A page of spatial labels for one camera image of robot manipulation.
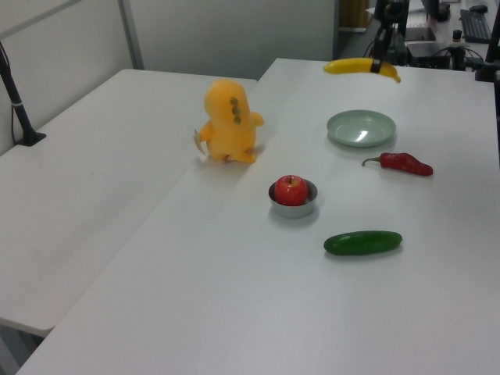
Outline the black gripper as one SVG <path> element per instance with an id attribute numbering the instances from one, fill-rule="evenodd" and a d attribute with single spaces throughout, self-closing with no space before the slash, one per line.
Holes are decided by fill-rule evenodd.
<path id="1" fill-rule="evenodd" d="M 409 2 L 407 0 L 377 0 L 374 18 L 380 22 L 373 41 L 371 73 L 379 73 L 383 60 L 395 63 L 395 48 L 393 43 L 394 29 L 392 26 L 406 25 Z"/>

